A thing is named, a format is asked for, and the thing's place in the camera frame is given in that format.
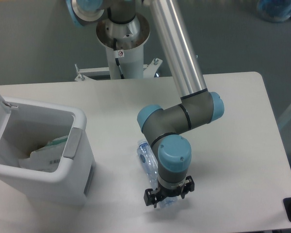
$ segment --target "silver metal tube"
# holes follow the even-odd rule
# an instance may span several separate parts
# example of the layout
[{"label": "silver metal tube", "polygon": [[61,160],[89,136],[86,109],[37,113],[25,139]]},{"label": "silver metal tube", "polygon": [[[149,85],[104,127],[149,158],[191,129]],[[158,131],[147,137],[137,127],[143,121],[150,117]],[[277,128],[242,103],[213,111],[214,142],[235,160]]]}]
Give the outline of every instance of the silver metal tube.
[{"label": "silver metal tube", "polygon": [[206,89],[176,0],[152,0],[150,9],[181,97]]}]

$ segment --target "white table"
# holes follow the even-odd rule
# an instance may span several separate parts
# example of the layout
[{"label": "white table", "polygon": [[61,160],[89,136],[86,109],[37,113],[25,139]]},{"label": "white table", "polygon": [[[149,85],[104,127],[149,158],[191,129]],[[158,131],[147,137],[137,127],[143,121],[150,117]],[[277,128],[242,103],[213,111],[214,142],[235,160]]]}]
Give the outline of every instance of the white table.
[{"label": "white table", "polygon": [[291,228],[282,200],[291,170],[262,77],[254,72],[206,75],[225,114],[183,134],[195,191],[167,209],[146,207],[148,179],[136,155],[143,138],[138,112],[180,103],[172,78],[0,86],[6,96],[79,107],[97,168],[87,204],[29,200],[0,181],[0,233],[231,233]]}]

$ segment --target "gray floor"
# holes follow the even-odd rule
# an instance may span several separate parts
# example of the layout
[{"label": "gray floor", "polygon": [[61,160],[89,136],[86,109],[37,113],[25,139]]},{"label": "gray floor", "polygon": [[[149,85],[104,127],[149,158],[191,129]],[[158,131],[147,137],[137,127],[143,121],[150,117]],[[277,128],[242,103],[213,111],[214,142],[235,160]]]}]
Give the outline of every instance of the gray floor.
[{"label": "gray floor", "polygon": [[[203,73],[259,72],[278,119],[291,103],[291,21],[261,20],[255,0],[179,3]],[[149,9],[138,8],[151,26],[145,63],[166,61]],[[107,66],[95,25],[74,27],[64,0],[0,1],[0,85],[72,81],[75,63]],[[291,123],[281,135],[291,164]]]}]

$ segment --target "white trash bin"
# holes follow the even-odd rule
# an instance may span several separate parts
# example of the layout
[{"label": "white trash bin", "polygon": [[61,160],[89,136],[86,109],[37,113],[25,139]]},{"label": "white trash bin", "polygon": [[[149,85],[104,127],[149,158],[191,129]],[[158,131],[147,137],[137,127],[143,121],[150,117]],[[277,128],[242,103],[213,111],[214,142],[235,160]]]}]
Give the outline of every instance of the white trash bin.
[{"label": "white trash bin", "polygon": [[[83,205],[96,165],[80,109],[0,95],[0,180],[28,197]],[[68,135],[54,172],[20,168],[38,147]]]}]

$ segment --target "blue joint cap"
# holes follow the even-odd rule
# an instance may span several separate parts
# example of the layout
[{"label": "blue joint cap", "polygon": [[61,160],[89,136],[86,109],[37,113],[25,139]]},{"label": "blue joint cap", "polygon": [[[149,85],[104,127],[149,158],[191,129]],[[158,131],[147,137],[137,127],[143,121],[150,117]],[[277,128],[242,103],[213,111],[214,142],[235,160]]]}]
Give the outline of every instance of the blue joint cap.
[{"label": "blue joint cap", "polygon": [[192,149],[189,141],[180,135],[166,136],[159,145],[159,161],[171,172],[183,172],[189,168]]},{"label": "blue joint cap", "polygon": [[162,109],[162,108],[157,104],[148,105],[144,107],[143,109],[141,109],[141,111],[138,113],[138,116],[137,116],[137,121],[140,126],[141,132],[149,116],[159,109]]},{"label": "blue joint cap", "polygon": [[71,0],[66,0],[66,4],[67,4],[67,7],[68,7],[68,10],[69,10],[69,13],[70,13],[70,16],[72,18],[74,25],[77,27],[82,27],[82,25],[79,23],[79,21],[77,20],[76,16],[73,13],[73,9],[71,6]]},{"label": "blue joint cap", "polygon": [[210,122],[212,122],[212,121],[217,120],[223,116],[224,104],[223,104],[223,101],[221,100],[218,93],[210,92],[210,94],[211,94],[212,100],[213,100],[213,114],[212,114],[212,118],[210,121]]},{"label": "blue joint cap", "polygon": [[102,0],[77,0],[78,5],[85,11],[96,11],[102,4]]}]

